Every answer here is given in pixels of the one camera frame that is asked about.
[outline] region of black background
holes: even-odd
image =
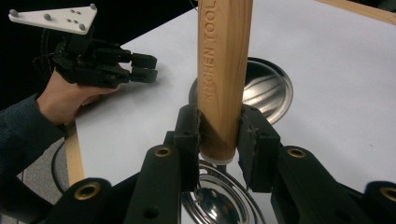
[[[190,0],[1,0],[0,1],[0,109],[44,90],[40,67],[33,63],[41,54],[43,28],[9,20],[11,9],[19,12],[87,7],[96,4],[93,38],[124,44],[192,9]],[[49,52],[64,35],[49,31]]]

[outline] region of human hand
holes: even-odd
[[[116,89],[71,84],[56,71],[52,73],[43,93],[37,98],[38,110],[55,125],[73,120],[83,105],[99,99],[101,95],[117,91]]]

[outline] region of white plastic bracket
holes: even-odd
[[[96,5],[90,4],[89,7],[70,7],[30,12],[18,12],[15,9],[11,9],[8,17],[11,21],[17,23],[85,35],[90,30],[96,13]]]

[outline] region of gray sleeve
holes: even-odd
[[[65,133],[37,109],[35,95],[0,112],[0,185],[19,174]]]

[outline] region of wooden handle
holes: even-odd
[[[198,1],[200,151],[211,163],[231,162],[248,62],[253,0]]]

